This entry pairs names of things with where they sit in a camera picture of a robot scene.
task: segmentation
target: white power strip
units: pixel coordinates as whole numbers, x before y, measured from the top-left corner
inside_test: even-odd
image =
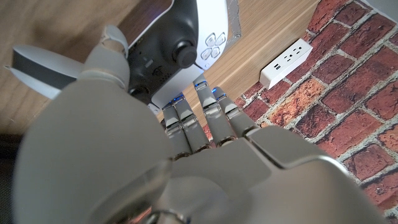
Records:
[[[295,68],[301,65],[312,50],[311,45],[299,39],[288,49],[281,53],[275,60],[261,70],[260,82],[268,90],[281,81]]]

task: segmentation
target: wooden surface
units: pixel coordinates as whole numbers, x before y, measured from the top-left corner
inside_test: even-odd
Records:
[[[146,1],[5,0],[0,6],[0,65],[11,64],[12,46],[16,44],[42,47],[84,62],[106,24],[120,24],[132,41],[139,32],[128,33],[129,24],[148,23],[167,6],[157,4],[159,8],[140,19],[132,11],[142,12],[142,6],[150,5]],[[262,67],[302,36],[316,4],[317,0],[240,0],[243,37],[205,72],[209,84],[219,85],[230,97],[237,98],[258,81]],[[184,93],[205,124],[193,88]],[[6,69],[0,69],[0,134],[22,134],[49,101]]]

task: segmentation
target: brick wall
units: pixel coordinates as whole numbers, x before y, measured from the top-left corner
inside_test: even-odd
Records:
[[[261,127],[282,126],[329,153],[398,223],[397,24],[360,1],[322,0],[303,38],[314,47],[307,61],[237,105]]]

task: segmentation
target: white plastic casing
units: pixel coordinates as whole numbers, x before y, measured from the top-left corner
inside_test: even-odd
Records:
[[[226,0],[197,0],[197,8],[199,35],[196,63],[202,69],[207,70],[217,61],[224,51],[226,39],[228,37],[228,9]],[[209,38],[211,34],[215,35],[215,43],[222,34],[225,36],[225,41],[220,45],[214,44],[207,46],[206,39]],[[216,48],[220,50],[217,57],[213,58],[213,56],[210,55],[206,60],[202,59],[201,55],[206,49],[214,51]]]
[[[260,82],[268,90],[301,65],[310,55],[312,46],[299,39],[261,70]]]
[[[40,93],[41,95],[50,98],[53,100],[55,97],[60,94],[61,90],[58,88],[55,88],[54,86],[48,85],[36,78],[33,78],[30,75],[27,75],[15,68],[8,68],[12,74],[15,75],[22,83],[25,83],[25,85],[31,87],[33,90],[35,90],[37,93]]]
[[[150,105],[150,109],[157,114],[160,110],[156,109],[156,106],[163,108],[170,100],[180,94],[186,87],[204,71],[210,68],[221,56],[224,51],[226,40],[228,38],[228,9],[225,0],[197,0],[198,9],[198,46],[197,46],[197,59],[196,66],[193,64],[191,67],[181,69],[175,74],[167,83],[165,83],[153,96],[152,102],[154,105]],[[209,36],[214,34],[215,41],[214,45],[208,46],[206,40]],[[224,35],[224,41],[217,44],[218,38]],[[219,50],[216,57],[212,54],[208,56],[206,60],[202,59],[202,53],[206,49],[211,49],[211,53],[214,50]]]

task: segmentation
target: robot finger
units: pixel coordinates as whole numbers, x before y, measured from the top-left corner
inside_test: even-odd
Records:
[[[197,117],[182,94],[174,100],[174,108],[180,118],[182,128],[192,152],[196,153],[204,149],[209,149],[210,142],[201,128]]]
[[[171,103],[163,108],[163,115],[166,124],[165,132],[174,146],[175,156],[173,159],[177,160],[191,155],[192,151],[188,139],[180,124],[177,112]]]
[[[116,26],[114,25],[105,26],[99,42],[103,44],[106,48],[112,49],[117,52],[121,52],[127,58],[129,47],[127,44],[126,37]]]
[[[240,107],[236,106],[220,87],[214,88],[212,92],[238,137],[245,137],[249,131],[259,128]]]
[[[200,75],[193,81],[195,90],[197,91],[203,113],[209,125],[211,135],[217,147],[236,139],[236,135],[232,130],[229,122],[221,110],[215,96],[211,92],[205,77]]]

